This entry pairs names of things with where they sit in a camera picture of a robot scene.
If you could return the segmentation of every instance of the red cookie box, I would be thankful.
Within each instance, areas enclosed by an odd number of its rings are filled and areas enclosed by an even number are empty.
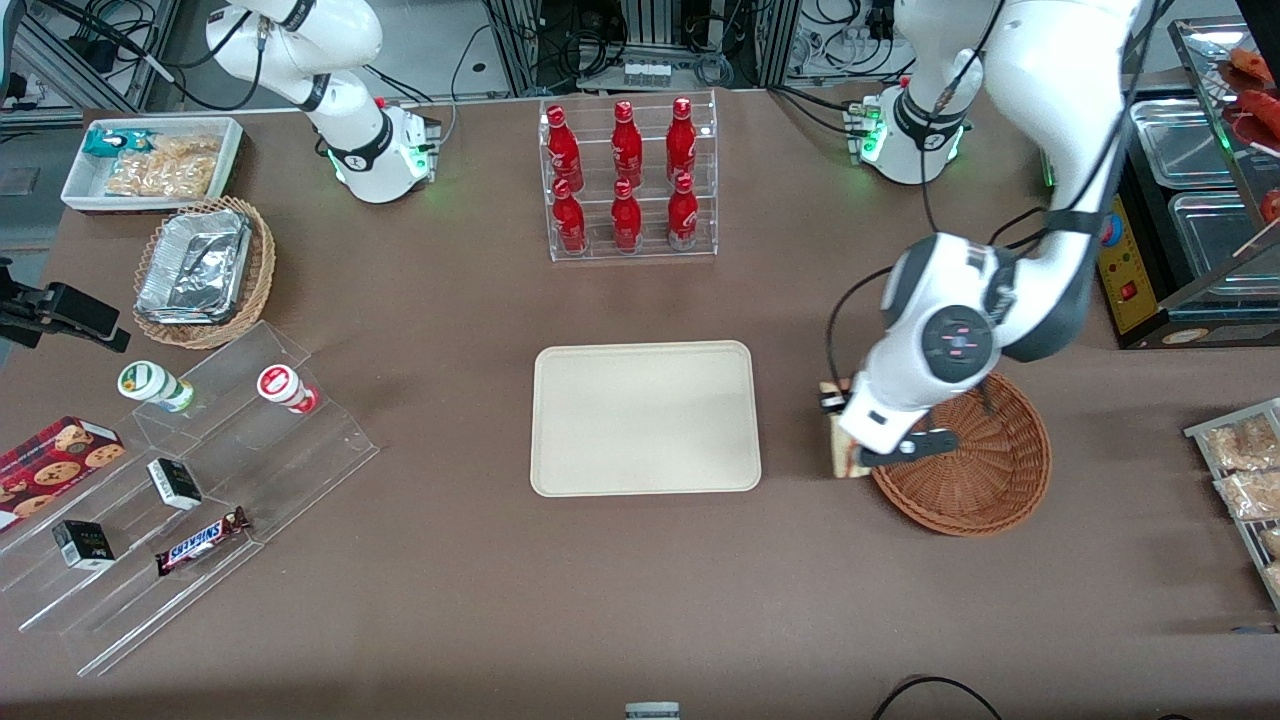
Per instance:
[[[119,436],[70,416],[0,455],[0,533],[122,455],[124,443]]]

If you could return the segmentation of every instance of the red bottle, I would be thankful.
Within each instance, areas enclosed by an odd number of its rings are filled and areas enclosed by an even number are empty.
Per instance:
[[[568,181],[556,178],[552,183],[552,217],[556,218],[556,232],[561,237],[561,247],[567,255],[586,252],[586,222],[582,219],[582,206],[573,199]]]
[[[582,190],[582,155],[577,151],[577,138],[564,124],[564,108],[552,105],[547,109],[547,124],[552,127],[547,138],[547,151],[552,156],[552,170],[556,177],[568,181],[571,192]]]
[[[640,252],[644,237],[640,234],[640,204],[631,197],[631,181],[618,178],[613,183],[613,243],[618,252],[635,255]]]
[[[613,167],[634,190],[644,182],[644,142],[632,115],[631,104],[626,100],[613,106]]]
[[[694,147],[698,131],[694,128],[694,104],[687,97],[677,97],[671,104],[671,127],[667,128],[667,181],[676,184],[681,172],[692,174]]]
[[[694,197],[694,176],[676,173],[676,192],[667,202],[667,242],[680,252],[692,250],[698,241],[698,199]]]

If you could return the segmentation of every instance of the yellow control panel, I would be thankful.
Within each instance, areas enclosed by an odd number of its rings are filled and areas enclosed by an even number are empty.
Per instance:
[[[1155,315],[1158,304],[1151,290],[1147,268],[1142,264],[1142,255],[1138,254],[1138,243],[1129,229],[1129,217],[1119,197],[1114,209],[1100,238],[1102,247],[1098,251],[1098,272],[1116,329],[1126,333]]]

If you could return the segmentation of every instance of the clear acrylic bottle rack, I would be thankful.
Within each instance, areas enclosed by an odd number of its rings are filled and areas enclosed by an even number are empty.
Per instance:
[[[337,402],[296,415],[259,397],[259,373],[276,363],[315,386],[310,355],[265,322],[183,375],[196,398],[182,414],[140,405],[116,424],[128,455],[59,498],[51,512],[0,536],[0,591],[23,632],[61,635],[79,675],[99,675],[248,561],[289,523],[378,454]],[[204,501],[191,511],[160,502],[146,465],[179,459]],[[156,553],[243,506],[252,527],[161,578]],[[51,525],[102,525],[116,561],[99,571],[67,566]]]
[[[667,242],[667,201],[673,188],[667,181],[667,128],[671,126],[671,104],[676,97],[689,97],[692,102],[694,127],[698,128],[696,163],[694,165],[694,195],[698,197],[698,232],[691,250],[677,251]],[[644,242],[635,255],[623,255],[613,245],[613,102],[599,97],[554,97],[543,100],[538,123],[538,150],[541,154],[543,204],[547,208],[547,237],[552,260],[635,260],[640,258],[676,260],[689,256],[716,255],[719,249],[717,195],[719,192],[717,165],[716,96],[713,92],[654,92],[620,95],[611,100],[631,102],[634,122],[644,141],[644,182],[634,197],[640,202],[644,218]],[[547,108],[564,108],[566,123],[577,136],[582,156],[585,184],[575,193],[582,205],[586,220],[586,252],[568,255],[559,243],[556,218],[552,215],[552,170],[547,141],[550,126]]]

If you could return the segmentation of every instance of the brown woven basket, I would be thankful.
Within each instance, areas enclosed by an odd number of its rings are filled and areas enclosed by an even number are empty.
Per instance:
[[[210,350],[238,338],[248,332],[266,306],[266,296],[271,292],[271,274],[275,272],[275,240],[271,237],[271,228],[262,222],[262,215],[252,205],[236,197],[219,197],[197,202],[189,208],[178,210],[183,215],[198,215],[201,213],[214,213],[218,210],[236,210],[243,213],[253,223],[253,237],[250,240],[250,255],[244,264],[244,279],[241,281],[239,309],[229,322],[221,325],[161,325],[143,320],[137,310],[133,311],[133,320],[142,328],[142,333],[156,342],[177,345],[188,350]],[[156,241],[160,240],[160,228],[151,233],[151,242],[142,251],[142,261],[138,272],[133,274],[134,292],[142,291],[142,281],[151,266],[151,254],[155,252]]]
[[[1044,500],[1052,454],[1039,414],[997,373],[987,378],[987,395],[989,414],[978,388],[933,409],[934,425],[960,438],[955,452],[872,470],[890,502],[925,528],[993,536]]]

